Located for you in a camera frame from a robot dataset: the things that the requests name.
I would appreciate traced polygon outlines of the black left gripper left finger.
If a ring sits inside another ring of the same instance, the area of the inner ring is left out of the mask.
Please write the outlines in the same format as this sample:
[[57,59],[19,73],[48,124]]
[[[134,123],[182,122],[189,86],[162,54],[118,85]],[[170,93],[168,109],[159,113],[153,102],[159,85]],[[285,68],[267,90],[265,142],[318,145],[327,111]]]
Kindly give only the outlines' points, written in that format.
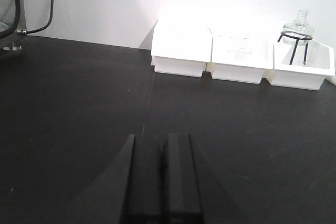
[[155,137],[130,134],[131,161],[121,223],[161,223],[161,149]]

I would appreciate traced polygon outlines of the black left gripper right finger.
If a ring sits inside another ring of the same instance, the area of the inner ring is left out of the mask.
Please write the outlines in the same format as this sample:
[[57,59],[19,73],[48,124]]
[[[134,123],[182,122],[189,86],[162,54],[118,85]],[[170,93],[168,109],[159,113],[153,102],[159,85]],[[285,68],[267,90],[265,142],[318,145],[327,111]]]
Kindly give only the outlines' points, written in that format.
[[162,154],[164,223],[202,223],[190,136],[171,133]]

